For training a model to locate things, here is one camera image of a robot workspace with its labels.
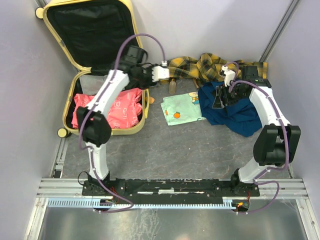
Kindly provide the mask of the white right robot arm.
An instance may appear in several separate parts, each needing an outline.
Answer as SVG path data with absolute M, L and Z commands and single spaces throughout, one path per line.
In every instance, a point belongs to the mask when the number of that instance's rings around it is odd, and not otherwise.
M 271 171 L 285 171 L 293 161 L 301 136 L 301 129 L 292 125 L 281 112 L 268 79 L 258 75 L 254 65 L 242 71 L 243 79 L 236 79 L 237 72 L 227 64 L 221 67 L 224 79 L 213 92 L 212 108 L 231 107 L 240 100 L 248 99 L 260 119 L 262 130 L 253 146 L 253 157 L 231 176 L 229 189 L 236 196 Z

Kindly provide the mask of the navy blue sport shirt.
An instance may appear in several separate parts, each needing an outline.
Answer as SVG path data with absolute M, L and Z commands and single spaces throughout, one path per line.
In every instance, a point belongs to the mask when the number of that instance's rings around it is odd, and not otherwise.
M 201 115 L 211 125 L 225 125 L 233 132 L 250 137 L 262 128 L 256 108 L 248 98 L 239 100 L 235 105 L 225 108 L 213 108 L 215 90 L 219 82 L 206 82 L 198 89 L 198 101 Z

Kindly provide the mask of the grey cloth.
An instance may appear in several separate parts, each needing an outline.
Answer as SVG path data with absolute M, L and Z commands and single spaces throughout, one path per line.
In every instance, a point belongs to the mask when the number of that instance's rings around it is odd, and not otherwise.
M 98 93 L 100 88 L 103 86 L 105 82 L 104 76 L 98 75 L 82 75 L 80 78 L 80 84 L 82 88 L 83 94 L 94 96 Z

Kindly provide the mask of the mint green printed garment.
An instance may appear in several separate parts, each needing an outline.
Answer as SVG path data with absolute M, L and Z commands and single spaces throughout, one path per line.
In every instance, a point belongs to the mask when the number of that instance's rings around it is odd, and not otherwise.
M 164 97 L 160 106 L 168 126 L 206 119 L 202 117 L 197 91 Z

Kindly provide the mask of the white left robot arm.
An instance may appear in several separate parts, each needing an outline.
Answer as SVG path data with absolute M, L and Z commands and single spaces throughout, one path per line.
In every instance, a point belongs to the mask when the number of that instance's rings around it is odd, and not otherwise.
M 156 83 L 153 71 L 157 64 L 143 63 L 147 52 L 131 45 L 125 55 L 119 56 L 113 68 L 105 76 L 105 82 L 93 99 L 76 110 L 79 127 L 79 142 L 89 154 L 90 170 L 88 180 L 99 195 L 106 195 L 111 189 L 110 171 L 106 160 L 106 146 L 113 127 L 107 117 L 112 105 L 121 93 L 128 90 L 145 90 Z

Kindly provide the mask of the pink bear print garment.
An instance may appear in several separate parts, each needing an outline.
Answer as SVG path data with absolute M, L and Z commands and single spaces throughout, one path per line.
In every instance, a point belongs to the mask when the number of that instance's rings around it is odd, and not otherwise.
M 139 88 L 132 88 L 122 91 L 113 102 L 108 114 L 107 122 L 112 129 L 128 129 L 139 123 L 138 116 L 142 113 L 143 91 Z M 77 129 L 78 120 L 76 110 L 78 107 L 85 107 L 95 96 L 77 93 L 73 98 L 75 101 L 75 110 L 72 114 L 72 127 Z

